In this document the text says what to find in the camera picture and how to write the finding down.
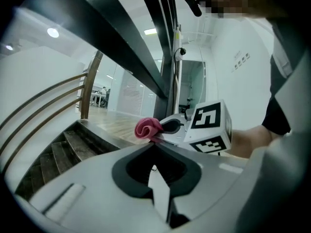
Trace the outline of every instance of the pink cloth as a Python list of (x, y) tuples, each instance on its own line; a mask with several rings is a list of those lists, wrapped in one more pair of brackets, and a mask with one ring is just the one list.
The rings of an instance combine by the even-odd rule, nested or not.
[(139, 139), (155, 140), (153, 136), (163, 130), (159, 120), (153, 117), (147, 117), (139, 120), (135, 127), (135, 136)]

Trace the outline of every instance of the wooden railing post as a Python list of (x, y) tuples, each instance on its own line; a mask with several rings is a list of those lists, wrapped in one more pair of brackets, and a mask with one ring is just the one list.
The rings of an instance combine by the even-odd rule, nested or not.
[(82, 100), (80, 104), (81, 108), (81, 119), (88, 119), (89, 102), (91, 99), (91, 93), (94, 85), (95, 76), (99, 64), (101, 63), (103, 53), (97, 50), (94, 57), (90, 61), (87, 68), (87, 76), (84, 78), (83, 85), (84, 88), (81, 91)]

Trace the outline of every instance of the ceiling light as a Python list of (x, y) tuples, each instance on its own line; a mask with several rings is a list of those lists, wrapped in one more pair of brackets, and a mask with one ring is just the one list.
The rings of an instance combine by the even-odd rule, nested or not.
[(6, 45), (5, 47), (6, 47), (8, 50), (11, 50), (11, 51), (13, 50), (12, 45)]
[(145, 30), (144, 32), (145, 32), (146, 35), (154, 34), (154, 33), (156, 33), (156, 29), (155, 29), (155, 28), (153, 28), (153, 29), (147, 29), (147, 30)]
[(49, 34), (49, 36), (51, 36), (53, 38), (57, 38), (59, 36), (58, 31), (56, 29), (53, 29), (53, 28), (48, 29), (48, 34)]

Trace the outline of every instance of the white table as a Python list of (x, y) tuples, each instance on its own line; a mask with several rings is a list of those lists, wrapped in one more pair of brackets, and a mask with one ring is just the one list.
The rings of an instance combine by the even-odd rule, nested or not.
[(101, 106), (102, 97), (105, 98), (106, 95), (102, 95), (102, 94), (98, 94), (98, 93), (91, 93), (91, 101), (90, 102), (92, 103), (92, 105), (96, 104), (96, 100), (95, 99), (93, 100), (93, 98), (95, 98), (95, 97), (99, 97), (98, 107), (100, 107)]

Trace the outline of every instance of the person's arm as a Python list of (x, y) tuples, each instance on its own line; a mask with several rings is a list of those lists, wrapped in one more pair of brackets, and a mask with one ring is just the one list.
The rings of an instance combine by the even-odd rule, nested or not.
[(227, 153), (249, 158), (254, 149), (268, 146), (274, 139), (281, 137), (259, 125), (246, 131), (233, 130), (232, 145)]

